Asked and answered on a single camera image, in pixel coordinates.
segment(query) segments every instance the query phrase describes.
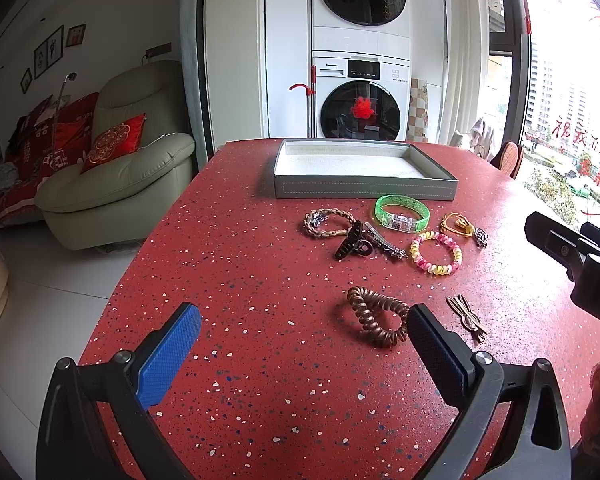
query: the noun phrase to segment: red table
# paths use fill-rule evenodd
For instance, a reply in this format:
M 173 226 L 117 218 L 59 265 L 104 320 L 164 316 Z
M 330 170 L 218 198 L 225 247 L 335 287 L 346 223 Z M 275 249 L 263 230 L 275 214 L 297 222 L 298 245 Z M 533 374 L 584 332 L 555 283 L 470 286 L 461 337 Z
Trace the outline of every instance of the red table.
M 150 412 L 196 478 L 410 479 L 456 410 L 409 342 L 379 350 L 360 338 L 345 293 L 356 284 L 423 302 L 476 348 L 445 304 L 462 292 L 491 330 L 481 349 L 501 362 L 552 361 L 574 443 L 600 360 L 600 322 L 571 303 L 565 269 L 525 240 L 526 216 L 548 213 L 544 204 L 469 152 L 420 144 L 459 180 L 453 202 L 427 202 L 430 225 L 462 212 L 489 234 L 488 247 L 461 241 L 464 262 L 450 276 L 377 254 L 336 262 L 342 239 L 306 236 L 304 214 L 334 206 L 370 219 L 374 200 L 277 200 L 279 144 L 232 142 L 209 162 L 120 280 L 81 363 L 135 348 L 190 301 L 203 316 L 200 338 Z M 413 237 L 382 232 L 402 247 Z M 422 251 L 448 258 L 433 242 Z M 504 414 L 499 408 L 494 421 Z M 106 425 L 125 468 L 141 478 L 110 415 Z M 470 476 L 494 439 L 491 431 Z

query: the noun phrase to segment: picture frame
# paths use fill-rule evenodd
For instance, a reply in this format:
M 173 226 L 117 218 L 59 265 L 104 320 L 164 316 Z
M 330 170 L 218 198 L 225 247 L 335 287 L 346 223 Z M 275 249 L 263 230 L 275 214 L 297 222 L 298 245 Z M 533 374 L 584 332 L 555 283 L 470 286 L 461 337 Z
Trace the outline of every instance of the picture frame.
M 56 62 L 62 59 L 62 56 L 64 56 L 64 43 L 62 42 L 63 38 L 64 25 L 60 25 L 60 27 L 53 31 L 51 36 L 46 38 L 47 68 L 53 66 Z
M 33 76 L 31 75 L 31 69 L 27 67 L 27 71 L 24 73 L 22 79 L 20 80 L 20 89 L 22 90 L 23 94 L 27 93 L 27 90 L 29 90 L 29 86 L 31 85 L 32 81 Z
M 75 27 L 71 27 L 66 34 L 65 46 L 69 47 L 82 44 L 82 40 L 84 39 L 84 31 L 86 30 L 86 28 L 86 23 L 76 25 Z
M 46 40 L 33 51 L 33 76 L 38 79 L 48 68 Z

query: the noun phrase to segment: dryer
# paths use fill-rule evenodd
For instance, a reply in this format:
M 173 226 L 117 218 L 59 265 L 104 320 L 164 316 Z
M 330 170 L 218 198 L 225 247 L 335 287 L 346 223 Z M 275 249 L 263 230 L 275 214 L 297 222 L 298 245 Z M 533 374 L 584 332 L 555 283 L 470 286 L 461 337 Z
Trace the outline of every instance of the dryer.
M 321 52 L 316 66 L 317 137 L 405 140 L 411 69 L 406 60 Z
M 312 0 L 313 50 L 411 59 L 409 0 Z

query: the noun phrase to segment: red hook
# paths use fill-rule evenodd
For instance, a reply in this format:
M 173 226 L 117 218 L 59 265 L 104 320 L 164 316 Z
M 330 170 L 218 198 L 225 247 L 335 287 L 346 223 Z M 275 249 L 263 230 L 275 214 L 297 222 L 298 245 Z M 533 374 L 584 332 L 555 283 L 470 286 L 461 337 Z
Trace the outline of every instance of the red hook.
M 298 88 L 299 86 L 301 86 L 302 88 L 306 88 L 306 96 L 309 97 L 310 95 L 315 94 L 315 90 L 311 90 L 307 85 L 305 85 L 304 83 L 296 83 L 293 86 L 289 87 L 289 90 L 293 90 L 294 88 Z

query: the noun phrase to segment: brown coil hair tie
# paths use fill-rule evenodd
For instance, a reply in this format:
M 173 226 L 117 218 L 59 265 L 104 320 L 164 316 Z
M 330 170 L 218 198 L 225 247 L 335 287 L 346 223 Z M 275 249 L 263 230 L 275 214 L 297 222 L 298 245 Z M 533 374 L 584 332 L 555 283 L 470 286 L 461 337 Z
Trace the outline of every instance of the brown coil hair tie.
M 340 229 L 338 231 L 318 231 L 312 225 L 312 218 L 316 216 L 329 216 L 329 215 L 338 215 L 346 218 L 347 221 L 353 225 L 353 222 L 356 221 L 353 218 L 353 215 L 347 211 L 343 211 L 341 209 L 330 208 L 330 209 L 315 209 L 313 211 L 309 211 L 306 215 L 304 215 L 304 228 L 306 231 L 314 238 L 333 238 L 334 236 L 344 236 L 347 234 L 349 229 Z
M 362 323 L 362 329 L 367 330 L 371 334 L 373 343 L 382 348 L 391 348 L 398 344 L 398 339 L 400 341 L 407 341 L 407 313 L 409 305 L 362 286 L 352 286 L 347 293 L 347 301 L 353 307 L 358 321 Z M 398 330 L 389 330 L 378 325 L 371 312 L 375 308 L 384 308 L 385 310 L 395 312 L 400 316 L 400 320 L 402 320 L 400 328 Z

